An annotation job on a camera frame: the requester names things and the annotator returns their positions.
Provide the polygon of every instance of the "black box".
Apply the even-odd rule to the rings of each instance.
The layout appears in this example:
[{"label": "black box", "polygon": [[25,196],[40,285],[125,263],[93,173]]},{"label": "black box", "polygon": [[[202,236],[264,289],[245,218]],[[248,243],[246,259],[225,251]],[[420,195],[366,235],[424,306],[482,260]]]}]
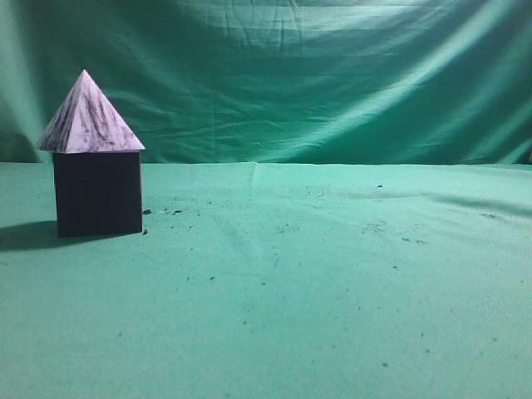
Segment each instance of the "black box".
[{"label": "black box", "polygon": [[142,231],[140,153],[53,153],[59,237]]}]

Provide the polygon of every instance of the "cube face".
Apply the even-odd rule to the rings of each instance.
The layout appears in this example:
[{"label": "cube face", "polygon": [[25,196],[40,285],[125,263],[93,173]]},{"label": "cube face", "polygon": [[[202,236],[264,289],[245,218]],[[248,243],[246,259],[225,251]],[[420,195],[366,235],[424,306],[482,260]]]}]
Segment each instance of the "cube face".
[{"label": "cube face", "polygon": [[139,152],[53,154],[59,237],[142,231]]}]

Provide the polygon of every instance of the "table surface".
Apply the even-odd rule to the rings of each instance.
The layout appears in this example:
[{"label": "table surface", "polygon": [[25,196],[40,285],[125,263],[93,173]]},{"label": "table surface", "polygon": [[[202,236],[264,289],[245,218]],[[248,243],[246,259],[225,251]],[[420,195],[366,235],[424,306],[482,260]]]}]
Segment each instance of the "table surface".
[{"label": "table surface", "polygon": [[532,166],[142,178],[146,234],[58,239],[0,164],[0,397],[530,397]]}]

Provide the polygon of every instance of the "marble pyramid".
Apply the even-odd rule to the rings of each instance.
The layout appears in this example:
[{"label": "marble pyramid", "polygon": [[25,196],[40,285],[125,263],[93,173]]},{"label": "marble pyramid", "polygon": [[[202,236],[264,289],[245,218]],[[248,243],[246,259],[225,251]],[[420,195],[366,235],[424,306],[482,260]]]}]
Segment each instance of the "marble pyramid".
[{"label": "marble pyramid", "polygon": [[61,154],[145,149],[85,70],[54,115],[38,146],[40,150]]}]

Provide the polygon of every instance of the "marble texture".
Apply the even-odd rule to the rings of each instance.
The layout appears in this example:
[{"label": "marble texture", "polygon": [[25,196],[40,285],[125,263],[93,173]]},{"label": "marble texture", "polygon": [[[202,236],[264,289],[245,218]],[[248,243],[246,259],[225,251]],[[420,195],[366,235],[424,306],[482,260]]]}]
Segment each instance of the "marble texture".
[{"label": "marble texture", "polygon": [[145,147],[84,70],[48,125],[39,148],[75,154]]}]

